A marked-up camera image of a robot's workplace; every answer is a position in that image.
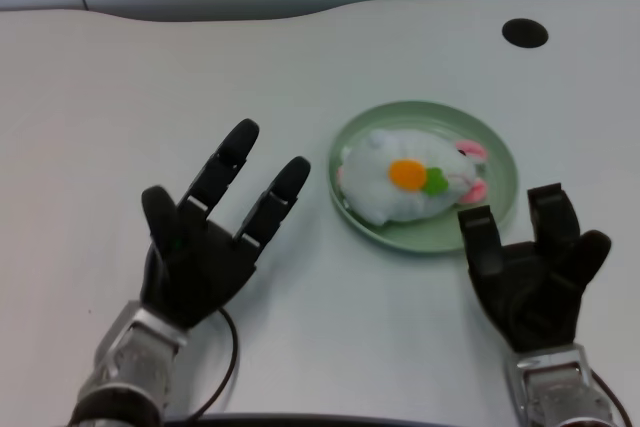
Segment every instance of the round plate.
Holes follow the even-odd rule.
[[[342,149],[355,145],[373,129],[418,129],[441,137],[480,142],[488,151],[489,160],[479,170],[489,186],[485,202],[454,206],[430,219],[414,222],[388,222],[382,227],[371,225],[345,208],[344,197],[337,184],[338,167],[342,164]],[[351,120],[338,134],[329,154],[329,184],[331,198],[338,211],[358,230],[377,242],[409,252],[450,252],[463,248],[458,226],[458,211],[491,205],[498,225],[504,227],[510,217],[518,191],[518,172],[513,156],[505,143],[480,120],[460,110],[433,102],[393,102],[367,110]]]

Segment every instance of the green felt leaf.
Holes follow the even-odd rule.
[[[427,183],[422,188],[422,191],[427,195],[438,195],[446,192],[449,188],[449,182],[442,175],[442,169],[433,167],[427,169]]]

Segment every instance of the robotic hand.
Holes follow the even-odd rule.
[[[238,124],[177,206],[161,187],[143,192],[152,244],[140,301],[125,306],[98,346],[95,370],[80,390],[69,425],[162,425],[173,359],[187,343],[189,329],[221,309],[249,280],[309,175],[304,158],[289,162],[235,236],[208,221],[258,132],[249,119]]]
[[[594,388],[599,378],[573,343],[582,294],[611,241],[580,235],[560,184],[528,195],[535,242],[502,247],[488,206],[458,214],[473,287],[514,350],[507,370],[518,415],[524,426],[613,427],[609,401]]]

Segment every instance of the white plush toy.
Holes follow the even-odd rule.
[[[483,200],[487,184],[476,166],[486,160],[484,147],[471,140],[373,130],[342,153],[338,183],[348,207],[367,222],[406,222]]]

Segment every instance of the black cable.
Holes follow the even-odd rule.
[[[233,323],[233,319],[231,318],[231,316],[226,310],[220,307],[220,309],[218,309],[218,312],[222,314],[222,316],[224,317],[224,320],[226,320],[227,324],[229,324],[229,330],[231,330],[231,341],[233,343],[233,347],[231,351],[231,361],[229,362],[227,373],[224,374],[224,379],[222,379],[222,382],[220,382],[220,385],[218,386],[216,391],[209,398],[209,400],[207,400],[202,405],[202,407],[196,410],[193,414],[191,414],[187,418],[187,420],[184,421],[184,423],[182,424],[183,427],[194,425],[198,421],[198,419],[202,417],[207,410],[209,410],[209,407],[211,407],[211,405],[213,405],[213,403],[216,400],[218,400],[218,397],[220,397],[220,395],[224,391],[224,388],[229,383],[229,380],[231,379],[231,374],[233,374],[233,370],[236,368],[236,363],[238,361],[238,331],[236,330],[236,326]]]
[[[613,393],[613,390],[609,388],[606,382],[602,380],[602,377],[596,374],[596,371],[593,369],[591,369],[591,376],[593,377],[593,380],[596,381],[596,384],[598,384],[600,388],[604,391],[607,397],[611,399],[611,402],[613,402],[613,405],[616,406],[616,409],[618,409],[618,412],[620,413],[620,417],[622,417],[622,421],[624,422],[624,427],[633,427],[633,424],[631,423],[631,417],[629,417],[629,414],[627,414],[627,411],[622,405],[622,402],[620,402],[620,399],[616,397],[616,394]]]

